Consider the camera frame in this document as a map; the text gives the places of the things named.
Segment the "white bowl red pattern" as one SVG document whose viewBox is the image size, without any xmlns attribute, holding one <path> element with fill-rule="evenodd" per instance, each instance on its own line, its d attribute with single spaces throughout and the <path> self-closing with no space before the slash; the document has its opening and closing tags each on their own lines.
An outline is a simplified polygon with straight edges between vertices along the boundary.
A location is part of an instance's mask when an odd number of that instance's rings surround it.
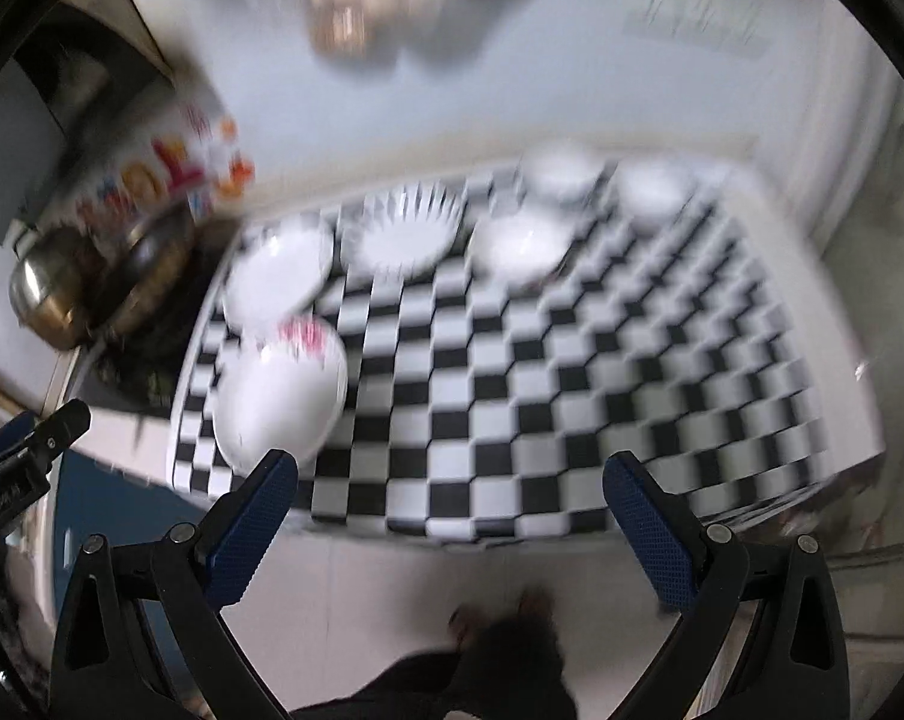
<svg viewBox="0 0 904 720">
<path fill-rule="evenodd" d="M 291 317 L 224 367 L 212 406 L 217 449 L 240 475 L 269 450 L 310 466 L 340 422 L 346 392 L 340 335 L 320 317 Z"/>
</svg>

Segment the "white plate blue stripes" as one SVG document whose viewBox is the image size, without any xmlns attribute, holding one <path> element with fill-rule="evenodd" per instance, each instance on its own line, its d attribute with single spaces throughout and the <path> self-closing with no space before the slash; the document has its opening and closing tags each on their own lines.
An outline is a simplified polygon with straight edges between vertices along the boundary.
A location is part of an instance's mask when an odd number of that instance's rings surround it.
<svg viewBox="0 0 904 720">
<path fill-rule="evenodd" d="M 465 202 L 438 182 L 367 195 L 341 213 L 341 263 L 349 277 L 408 280 L 431 270 L 458 236 Z"/>
</svg>

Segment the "white plain bowl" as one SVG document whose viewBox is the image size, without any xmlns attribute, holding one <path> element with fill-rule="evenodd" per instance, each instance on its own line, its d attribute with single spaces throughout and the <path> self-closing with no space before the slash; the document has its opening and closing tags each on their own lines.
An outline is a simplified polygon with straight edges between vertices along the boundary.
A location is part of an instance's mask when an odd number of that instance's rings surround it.
<svg viewBox="0 0 904 720">
<path fill-rule="evenodd" d="M 530 286 L 550 277 L 566 260 L 575 223 L 541 208 L 481 218 L 471 233 L 468 259 L 477 277 Z"/>
</svg>

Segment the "steel kettle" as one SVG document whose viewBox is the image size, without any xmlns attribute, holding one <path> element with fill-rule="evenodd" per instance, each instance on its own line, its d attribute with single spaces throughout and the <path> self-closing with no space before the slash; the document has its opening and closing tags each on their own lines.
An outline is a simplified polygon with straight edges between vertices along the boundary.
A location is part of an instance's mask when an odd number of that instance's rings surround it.
<svg viewBox="0 0 904 720">
<path fill-rule="evenodd" d="M 76 227 L 58 226 L 16 257 L 9 301 L 20 325 L 58 351 L 84 343 L 89 305 L 107 268 L 94 241 Z"/>
</svg>

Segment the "steel pot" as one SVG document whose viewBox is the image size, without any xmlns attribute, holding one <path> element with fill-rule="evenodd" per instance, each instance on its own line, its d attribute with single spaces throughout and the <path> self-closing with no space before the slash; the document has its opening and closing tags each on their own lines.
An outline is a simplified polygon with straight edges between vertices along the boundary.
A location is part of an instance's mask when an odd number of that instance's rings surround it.
<svg viewBox="0 0 904 720">
<path fill-rule="evenodd" d="M 196 223 L 183 203 L 141 221 L 91 302 L 94 337 L 126 337 L 143 325 L 177 283 L 195 242 Z"/>
</svg>

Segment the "white plain plate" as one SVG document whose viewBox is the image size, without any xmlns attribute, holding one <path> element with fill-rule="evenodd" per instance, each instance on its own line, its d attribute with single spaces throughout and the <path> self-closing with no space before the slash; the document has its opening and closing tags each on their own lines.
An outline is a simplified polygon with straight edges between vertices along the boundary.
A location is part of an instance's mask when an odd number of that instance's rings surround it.
<svg viewBox="0 0 904 720">
<path fill-rule="evenodd" d="M 296 216 L 263 232 L 230 267 L 227 325 L 251 335 L 271 332 L 319 294 L 334 258 L 335 236 L 319 216 Z"/>
</svg>

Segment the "colourful printed box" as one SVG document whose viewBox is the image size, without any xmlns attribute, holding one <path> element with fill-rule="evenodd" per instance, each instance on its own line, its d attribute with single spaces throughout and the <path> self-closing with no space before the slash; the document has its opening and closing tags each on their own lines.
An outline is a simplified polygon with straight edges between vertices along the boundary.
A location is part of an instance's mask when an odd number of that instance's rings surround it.
<svg viewBox="0 0 904 720">
<path fill-rule="evenodd" d="M 104 153 L 79 171 L 50 202 L 38 226 L 72 226 L 113 254 L 134 225 L 175 200 L 196 220 L 239 200 L 255 182 L 255 163 L 239 126 L 209 86 L 178 86 L 151 96 Z"/>
</svg>

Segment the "black white checkered mat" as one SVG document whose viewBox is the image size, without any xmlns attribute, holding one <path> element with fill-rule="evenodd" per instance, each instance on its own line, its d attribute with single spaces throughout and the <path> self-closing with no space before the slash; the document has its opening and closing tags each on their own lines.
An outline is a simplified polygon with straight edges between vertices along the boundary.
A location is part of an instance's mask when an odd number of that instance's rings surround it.
<svg viewBox="0 0 904 720">
<path fill-rule="evenodd" d="M 310 310 L 347 362 L 340 421 L 299 466 L 310 525 L 437 543 L 601 532 L 618 450 L 735 528 L 826 483 L 815 387 L 717 185 L 648 239 L 606 195 L 567 270 L 527 293 L 455 244 L 406 281 L 335 266 Z"/>
</svg>

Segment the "white bowl colourful dots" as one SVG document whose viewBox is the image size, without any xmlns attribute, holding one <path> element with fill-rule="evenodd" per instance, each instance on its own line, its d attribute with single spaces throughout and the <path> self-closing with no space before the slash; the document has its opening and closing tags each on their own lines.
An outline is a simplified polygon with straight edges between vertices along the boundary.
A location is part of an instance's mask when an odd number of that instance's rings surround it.
<svg viewBox="0 0 904 720">
<path fill-rule="evenodd" d="M 559 203 L 585 200 L 595 190 L 605 169 L 602 154 L 570 140 L 541 143 L 520 160 L 520 177 L 528 192 Z"/>
</svg>

